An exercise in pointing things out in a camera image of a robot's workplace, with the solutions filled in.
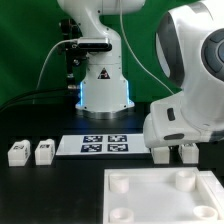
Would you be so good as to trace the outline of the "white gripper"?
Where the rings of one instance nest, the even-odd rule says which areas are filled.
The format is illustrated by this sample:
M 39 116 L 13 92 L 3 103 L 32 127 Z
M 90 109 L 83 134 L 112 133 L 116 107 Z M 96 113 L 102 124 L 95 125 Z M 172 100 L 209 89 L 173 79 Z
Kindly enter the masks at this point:
M 208 123 L 203 128 L 190 124 L 181 112 L 182 92 L 153 102 L 143 125 L 147 148 L 175 146 L 224 140 L 224 128 L 213 130 Z

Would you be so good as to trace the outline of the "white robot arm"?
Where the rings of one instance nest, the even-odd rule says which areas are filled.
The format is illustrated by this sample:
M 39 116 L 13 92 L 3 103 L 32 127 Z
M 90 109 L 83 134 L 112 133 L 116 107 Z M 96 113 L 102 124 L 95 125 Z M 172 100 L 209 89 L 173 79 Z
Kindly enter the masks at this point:
M 111 119 L 134 106 L 122 75 L 121 38 L 103 25 L 102 15 L 141 9 L 146 0 L 57 0 L 82 37 L 86 76 L 76 109 Z M 148 148 L 224 139 L 224 0 L 200 0 L 168 11 L 156 32 L 163 72 L 181 91 L 150 105 L 143 125 Z

